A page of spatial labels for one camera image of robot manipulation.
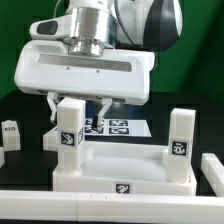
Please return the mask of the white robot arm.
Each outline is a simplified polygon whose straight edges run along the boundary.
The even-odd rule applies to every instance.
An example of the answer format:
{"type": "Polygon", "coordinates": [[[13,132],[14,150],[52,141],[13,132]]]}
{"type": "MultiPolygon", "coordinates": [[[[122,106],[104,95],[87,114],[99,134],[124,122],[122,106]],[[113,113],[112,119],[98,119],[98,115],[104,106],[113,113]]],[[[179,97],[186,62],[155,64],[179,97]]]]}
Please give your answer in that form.
{"type": "Polygon", "coordinates": [[[182,32],[179,0],[68,0],[63,16],[30,26],[21,51],[17,87],[45,95],[53,114],[61,97],[99,101],[92,127],[115,102],[148,101],[156,53],[182,32]]]}

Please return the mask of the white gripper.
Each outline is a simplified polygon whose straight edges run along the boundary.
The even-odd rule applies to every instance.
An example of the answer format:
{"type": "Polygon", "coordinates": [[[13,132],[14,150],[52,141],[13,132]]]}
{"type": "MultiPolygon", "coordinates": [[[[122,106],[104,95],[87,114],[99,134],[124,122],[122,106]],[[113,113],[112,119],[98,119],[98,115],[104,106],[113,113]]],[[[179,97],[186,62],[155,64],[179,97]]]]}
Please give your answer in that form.
{"type": "Polygon", "coordinates": [[[70,19],[33,23],[30,27],[32,40],[22,49],[14,81],[25,93],[47,94],[52,123],[56,121],[60,96],[102,99],[102,108],[92,121],[92,128],[100,131],[112,99],[133,105],[143,105],[148,101],[155,54],[106,49],[101,57],[96,58],[70,55],[63,40],[71,31],[70,19]]]}

